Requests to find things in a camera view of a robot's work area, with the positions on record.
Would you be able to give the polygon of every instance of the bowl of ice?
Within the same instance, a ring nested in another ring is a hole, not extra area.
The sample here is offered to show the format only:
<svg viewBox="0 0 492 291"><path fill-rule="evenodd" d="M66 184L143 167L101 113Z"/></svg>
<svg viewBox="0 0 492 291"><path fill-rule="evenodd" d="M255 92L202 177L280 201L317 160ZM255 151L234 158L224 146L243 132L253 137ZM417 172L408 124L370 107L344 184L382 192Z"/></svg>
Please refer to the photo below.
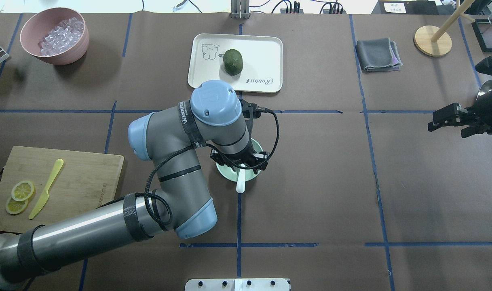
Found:
<svg viewBox="0 0 492 291"><path fill-rule="evenodd" d="M21 29L23 49L52 65L80 59L89 45L84 18L70 8L51 8L32 16Z"/></svg>

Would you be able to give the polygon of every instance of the cutting board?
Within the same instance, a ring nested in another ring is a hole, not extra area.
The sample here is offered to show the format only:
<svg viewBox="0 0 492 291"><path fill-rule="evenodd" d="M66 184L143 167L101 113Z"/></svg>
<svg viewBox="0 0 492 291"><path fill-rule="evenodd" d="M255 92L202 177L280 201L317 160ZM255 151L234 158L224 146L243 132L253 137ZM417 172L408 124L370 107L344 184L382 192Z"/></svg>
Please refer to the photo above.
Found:
<svg viewBox="0 0 492 291"><path fill-rule="evenodd" d="M64 160L63 169L50 187L50 198L37 216L34 208L55 160ZM0 181L0 231L22 233L40 224L50 225L89 212L114 199L124 157L54 149L13 147ZM11 215L5 202L13 186L22 180L35 184L35 193L24 212Z"/></svg>

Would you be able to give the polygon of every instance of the lemon slice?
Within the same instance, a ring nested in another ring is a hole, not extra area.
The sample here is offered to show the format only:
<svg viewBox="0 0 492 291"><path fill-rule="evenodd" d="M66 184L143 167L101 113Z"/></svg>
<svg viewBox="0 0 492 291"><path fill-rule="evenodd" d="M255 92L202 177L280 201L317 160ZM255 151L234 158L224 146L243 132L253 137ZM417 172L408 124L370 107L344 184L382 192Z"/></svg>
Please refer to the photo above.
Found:
<svg viewBox="0 0 492 291"><path fill-rule="evenodd" d="M5 203L5 210L9 214L19 214L25 210L28 206L28 200L15 201L12 197L9 197L7 203Z"/></svg>
<svg viewBox="0 0 492 291"><path fill-rule="evenodd" d="M11 192L11 197L15 201L24 201L29 199L35 191L34 184L31 181L21 181L15 184Z"/></svg>

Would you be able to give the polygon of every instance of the wooden base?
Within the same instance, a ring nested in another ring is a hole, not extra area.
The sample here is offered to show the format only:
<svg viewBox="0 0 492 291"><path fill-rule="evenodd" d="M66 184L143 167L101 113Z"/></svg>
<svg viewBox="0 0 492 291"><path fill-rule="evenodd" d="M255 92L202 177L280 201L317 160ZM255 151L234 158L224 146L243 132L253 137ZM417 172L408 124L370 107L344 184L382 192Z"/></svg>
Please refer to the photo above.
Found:
<svg viewBox="0 0 492 291"><path fill-rule="evenodd" d="M444 33L436 42L431 38L440 28L432 25L426 25L418 28L414 34L414 45L426 55L431 57L441 57L446 55L452 48L451 37Z"/></svg>

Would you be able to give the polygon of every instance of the white tray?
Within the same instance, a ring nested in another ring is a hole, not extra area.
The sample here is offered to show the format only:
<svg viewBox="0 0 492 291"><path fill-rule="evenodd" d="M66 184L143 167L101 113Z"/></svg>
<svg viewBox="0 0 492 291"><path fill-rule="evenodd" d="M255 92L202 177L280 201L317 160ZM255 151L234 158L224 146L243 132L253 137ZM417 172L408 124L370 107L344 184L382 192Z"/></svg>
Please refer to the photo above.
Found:
<svg viewBox="0 0 492 291"><path fill-rule="evenodd" d="M242 72L230 76L222 57L229 49L242 55ZM282 85L281 40L271 36L199 34L192 43L188 84L199 87L209 80L222 80L236 91L274 93Z"/></svg>

